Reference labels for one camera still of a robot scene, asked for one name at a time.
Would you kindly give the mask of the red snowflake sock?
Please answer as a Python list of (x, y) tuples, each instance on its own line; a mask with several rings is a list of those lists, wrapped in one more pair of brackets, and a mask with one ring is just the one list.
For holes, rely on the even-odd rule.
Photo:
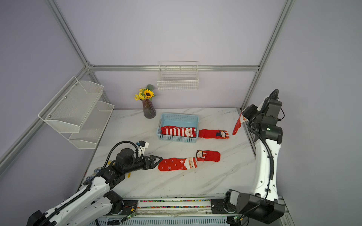
[(198, 167), (195, 157), (164, 159), (158, 165), (159, 171), (190, 170)]

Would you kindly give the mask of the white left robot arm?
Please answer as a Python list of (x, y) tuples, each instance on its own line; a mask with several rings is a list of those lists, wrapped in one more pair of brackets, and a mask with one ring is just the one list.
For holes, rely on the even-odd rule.
[(157, 156), (144, 155), (149, 144), (145, 141), (131, 142), (134, 148), (122, 149), (112, 162), (106, 161), (101, 170), (84, 181), (84, 188), (49, 209), (36, 211), (27, 222), (29, 226), (86, 226), (98, 218), (111, 214), (129, 216), (135, 212), (137, 202), (123, 201), (113, 189), (128, 173), (155, 168), (162, 160)]

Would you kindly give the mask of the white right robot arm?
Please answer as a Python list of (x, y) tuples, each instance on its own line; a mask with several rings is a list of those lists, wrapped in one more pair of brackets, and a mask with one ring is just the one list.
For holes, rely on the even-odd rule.
[(276, 185), (277, 159), (283, 140), (283, 130), (277, 126), (283, 111), (278, 95), (279, 90), (275, 89), (260, 106), (250, 105), (241, 114), (247, 120), (248, 132), (254, 135), (256, 170), (249, 193), (230, 189), (225, 194), (224, 209), (235, 213), (238, 220), (247, 217), (271, 224), (285, 212), (279, 204)]

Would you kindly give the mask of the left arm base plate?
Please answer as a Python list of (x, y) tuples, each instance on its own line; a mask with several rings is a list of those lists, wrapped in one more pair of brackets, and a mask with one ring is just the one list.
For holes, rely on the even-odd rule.
[(100, 199), (102, 206), (106, 207), (107, 215), (130, 215), (136, 212), (139, 201), (122, 198), (114, 191), (106, 192)]

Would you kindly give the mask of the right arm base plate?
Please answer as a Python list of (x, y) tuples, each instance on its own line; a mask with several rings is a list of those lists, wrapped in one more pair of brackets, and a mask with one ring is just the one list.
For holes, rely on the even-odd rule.
[(229, 189), (224, 198), (213, 198), (211, 202), (211, 210), (213, 214), (234, 214), (237, 212), (237, 200), (240, 192)]

